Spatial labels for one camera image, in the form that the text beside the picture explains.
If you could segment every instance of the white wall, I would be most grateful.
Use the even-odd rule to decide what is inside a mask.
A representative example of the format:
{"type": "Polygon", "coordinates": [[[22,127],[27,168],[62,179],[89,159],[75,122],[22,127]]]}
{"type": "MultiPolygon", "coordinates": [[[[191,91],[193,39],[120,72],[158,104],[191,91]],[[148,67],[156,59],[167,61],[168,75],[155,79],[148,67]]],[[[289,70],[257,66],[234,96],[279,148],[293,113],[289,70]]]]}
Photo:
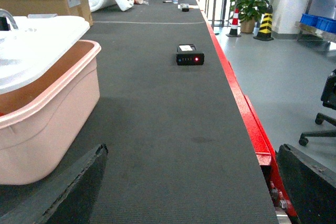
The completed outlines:
{"type": "MultiPolygon", "coordinates": [[[[297,34],[295,22],[300,21],[308,0],[274,0],[272,29],[279,34],[297,34]]],[[[313,0],[309,14],[333,17],[335,0],[313,0]]]]}

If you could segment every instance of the black conveyor belt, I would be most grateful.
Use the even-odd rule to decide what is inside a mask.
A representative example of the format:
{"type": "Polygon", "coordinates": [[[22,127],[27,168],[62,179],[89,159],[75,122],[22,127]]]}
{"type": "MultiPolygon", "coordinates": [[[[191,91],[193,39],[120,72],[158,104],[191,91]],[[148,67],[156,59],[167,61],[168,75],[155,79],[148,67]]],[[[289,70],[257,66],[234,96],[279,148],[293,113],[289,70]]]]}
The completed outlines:
{"type": "MultiPolygon", "coordinates": [[[[101,98],[57,169],[106,143],[91,224],[277,223],[201,12],[149,1],[93,14],[84,39],[102,47],[101,98]],[[176,46],[184,43],[204,52],[203,66],[177,66],[176,46]]],[[[0,189],[14,195],[34,184],[0,189]]]]}

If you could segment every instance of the pink plastic tub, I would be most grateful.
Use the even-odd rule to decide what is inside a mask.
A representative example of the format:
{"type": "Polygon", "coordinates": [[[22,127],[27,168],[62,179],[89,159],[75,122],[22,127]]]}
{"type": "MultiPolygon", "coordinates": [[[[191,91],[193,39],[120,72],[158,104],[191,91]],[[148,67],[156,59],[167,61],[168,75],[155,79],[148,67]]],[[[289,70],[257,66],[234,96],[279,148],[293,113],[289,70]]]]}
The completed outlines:
{"type": "Polygon", "coordinates": [[[0,184],[50,174],[99,99],[97,42],[80,40],[36,81],[0,94],[0,184]]]}

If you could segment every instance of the chair wheel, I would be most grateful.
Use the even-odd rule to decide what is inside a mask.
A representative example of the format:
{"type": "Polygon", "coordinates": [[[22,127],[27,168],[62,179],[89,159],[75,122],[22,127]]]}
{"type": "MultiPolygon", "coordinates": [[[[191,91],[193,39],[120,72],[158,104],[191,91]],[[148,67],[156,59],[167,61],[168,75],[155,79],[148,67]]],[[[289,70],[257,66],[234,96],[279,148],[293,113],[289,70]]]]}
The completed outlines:
{"type": "Polygon", "coordinates": [[[299,144],[302,146],[306,146],[308,144],[309,140],[306,137],[302,137],[299,140],[299,144]]]}
{"type": "Polygon", "coordinates": [[[322,124],[323,123],[323,119],[320,119],[320,118],[316,118],[315,119],[315,124],[322,124]]]}

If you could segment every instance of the faucet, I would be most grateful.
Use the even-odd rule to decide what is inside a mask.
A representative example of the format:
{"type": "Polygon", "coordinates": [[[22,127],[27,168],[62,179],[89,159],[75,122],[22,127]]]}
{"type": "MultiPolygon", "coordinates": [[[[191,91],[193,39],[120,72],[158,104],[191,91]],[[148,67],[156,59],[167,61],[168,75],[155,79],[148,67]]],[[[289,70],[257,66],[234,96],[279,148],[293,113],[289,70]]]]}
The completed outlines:
{"type": "Polygon", "coordinates": [[[19,29],[17,27],[17,24],[16,24],[15,20],[14,20],[14,17],[8,11],[6,11],[4,9],[0,9],[0,17],[8,18],[10,23],[12,23],[13,29],[15,29],[15,30],[19,29]]]}

